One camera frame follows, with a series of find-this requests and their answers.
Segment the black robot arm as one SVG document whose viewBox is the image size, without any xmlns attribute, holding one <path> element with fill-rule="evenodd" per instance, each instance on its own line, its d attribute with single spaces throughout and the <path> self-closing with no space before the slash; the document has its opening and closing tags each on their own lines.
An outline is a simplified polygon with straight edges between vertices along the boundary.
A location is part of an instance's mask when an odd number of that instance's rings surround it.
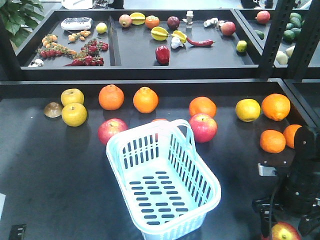
<svg viewBox="0 0 320 240">
<path fill-rule="evenodd" d="M 279 177 L 270 196 L 252 201 L 260 216 L 261 239 L 271 240 L 278 221 L 274 211 L 300 219 L 298 231 L 307 236 L 320 226 L 320 130 L 302 126 L 294 136 L 295 156 L 288 170 L 276 168 Z"/>
</svg>

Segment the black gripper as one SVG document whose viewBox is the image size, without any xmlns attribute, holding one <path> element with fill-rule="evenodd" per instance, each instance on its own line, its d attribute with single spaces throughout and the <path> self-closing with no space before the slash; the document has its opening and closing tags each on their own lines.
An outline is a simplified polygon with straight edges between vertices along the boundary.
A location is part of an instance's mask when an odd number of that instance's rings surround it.
<svg viewBox="0 0 320 240">
<path fill-rule="evenodd" d="M 272 227 L 278 222 L 291 224 L 302 237 L 306 237 L 320 227 L 320 200 L 312 205 L 311 212 L 304 214 L 289 213 L 283 205 L 272 197 L 252 201 L 254 212 L 260 219 L 260 236 L 272 238 Z"/>
</svg>

